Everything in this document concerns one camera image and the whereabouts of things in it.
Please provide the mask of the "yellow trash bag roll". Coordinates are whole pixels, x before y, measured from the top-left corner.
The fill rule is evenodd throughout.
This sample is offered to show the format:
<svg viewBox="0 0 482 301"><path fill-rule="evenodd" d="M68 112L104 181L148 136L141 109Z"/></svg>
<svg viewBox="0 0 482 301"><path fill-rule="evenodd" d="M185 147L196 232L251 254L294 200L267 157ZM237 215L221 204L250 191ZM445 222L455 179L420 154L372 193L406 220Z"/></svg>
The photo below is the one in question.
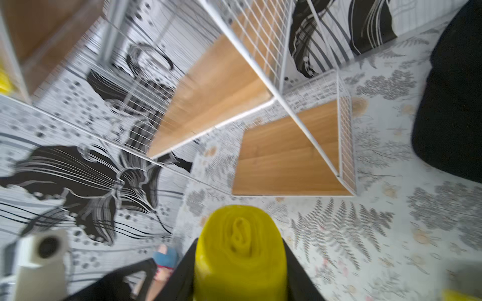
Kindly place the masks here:
<svg viewBox="0 0 482 301"><path fill-rule="evenodd" d="M0 68L0 93L2 95L11 95L14 91L14 86L6 73L3 66Z"/></svg>
<svg viewBox="0 0 482 301"><path fill-rule="evenodd" d="M455 290L445 290L443 292L443 300L444 301L481 301L481 298L474 295L458 292Z"/></svg>
<svg viewBox="0 0 482 301"><path fill-rule="evenodd" d="M287 300L282 236L263 210L230 205L214 211L197 241L194 300Z"/></svg>

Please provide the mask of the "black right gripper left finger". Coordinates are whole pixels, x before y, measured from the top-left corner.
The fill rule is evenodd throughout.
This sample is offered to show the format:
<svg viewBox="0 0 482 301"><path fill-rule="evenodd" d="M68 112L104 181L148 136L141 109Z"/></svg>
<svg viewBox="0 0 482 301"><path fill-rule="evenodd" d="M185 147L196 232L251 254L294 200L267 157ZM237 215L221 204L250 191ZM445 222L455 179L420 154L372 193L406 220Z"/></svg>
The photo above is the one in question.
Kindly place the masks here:
<svg viewBox="0 0 482 301"><path fill-rule="evenodd" d="M194 239L155 301L194 300L194 266L197 242L198 239Z"/></svg>

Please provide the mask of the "plush toy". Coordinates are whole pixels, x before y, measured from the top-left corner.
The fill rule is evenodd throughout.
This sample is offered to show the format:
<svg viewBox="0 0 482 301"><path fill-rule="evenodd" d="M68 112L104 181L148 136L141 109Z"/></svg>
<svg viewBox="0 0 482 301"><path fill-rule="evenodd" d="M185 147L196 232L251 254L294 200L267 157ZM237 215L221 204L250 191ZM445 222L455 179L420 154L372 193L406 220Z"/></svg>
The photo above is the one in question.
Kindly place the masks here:
<svg viewBox="0 0 482 301"><path fill-rule="evenodd" d="M153 260L157 270L146 296L148 301L154 300L169 281L176 267L178 254L175 248L162 244L154 252Z"/></svg>

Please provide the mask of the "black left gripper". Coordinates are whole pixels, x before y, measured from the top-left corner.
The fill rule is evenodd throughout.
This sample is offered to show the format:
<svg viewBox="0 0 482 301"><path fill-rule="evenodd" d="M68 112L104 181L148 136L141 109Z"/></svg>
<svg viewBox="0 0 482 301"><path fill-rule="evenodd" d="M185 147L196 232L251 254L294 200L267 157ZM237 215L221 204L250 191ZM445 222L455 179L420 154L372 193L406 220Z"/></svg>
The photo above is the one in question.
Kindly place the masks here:
<svg viewBox="0 0 482 301"><path fill-rule="evenodd" d="M119 268L64 300L146 300L157 268L152 258ZM137 297L132 298L131 288L124 278L138 272L145 272L146 278Z"/></svg>

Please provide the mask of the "black cap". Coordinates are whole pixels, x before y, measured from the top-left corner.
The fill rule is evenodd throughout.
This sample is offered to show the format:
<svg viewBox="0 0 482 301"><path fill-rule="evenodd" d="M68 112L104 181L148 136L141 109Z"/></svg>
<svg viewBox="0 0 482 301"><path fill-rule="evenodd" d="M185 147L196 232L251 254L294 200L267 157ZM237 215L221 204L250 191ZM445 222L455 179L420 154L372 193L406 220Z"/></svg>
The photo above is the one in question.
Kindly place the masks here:
<svg viewBox="0 0 482 301"><path fill-rule="evenodd" d="M411 135L422 161L481 182L481 1L468 1L430 57Z"/></svg>

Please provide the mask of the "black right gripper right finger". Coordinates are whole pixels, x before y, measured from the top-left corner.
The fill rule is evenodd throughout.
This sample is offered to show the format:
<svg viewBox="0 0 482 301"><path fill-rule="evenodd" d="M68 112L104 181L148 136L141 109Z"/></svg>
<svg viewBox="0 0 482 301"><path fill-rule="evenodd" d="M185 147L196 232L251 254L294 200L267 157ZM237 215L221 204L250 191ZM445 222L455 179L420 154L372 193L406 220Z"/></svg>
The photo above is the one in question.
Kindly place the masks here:
<svg viewBox="0 0 482 301"><path fill-rule="evenodd" d="M325 301L285 240L283 243L287 262L288 301Z"/></svg>

